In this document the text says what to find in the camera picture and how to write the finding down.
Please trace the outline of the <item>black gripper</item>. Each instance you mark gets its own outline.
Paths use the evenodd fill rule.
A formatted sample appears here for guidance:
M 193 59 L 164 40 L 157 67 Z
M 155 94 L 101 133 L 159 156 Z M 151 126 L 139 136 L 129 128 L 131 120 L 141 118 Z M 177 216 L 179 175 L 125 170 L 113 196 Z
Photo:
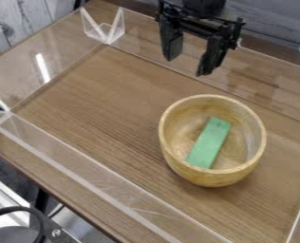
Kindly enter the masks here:
M 196 76 L 208 76 L 221 66 L 228 48 L 241 42 L 244 18 L 227 10 L 227 0 L 160 0 L 157 22 L 161 28 L 163 55 L 173 61 L 184 50 L 184 32 L 208 40 Z

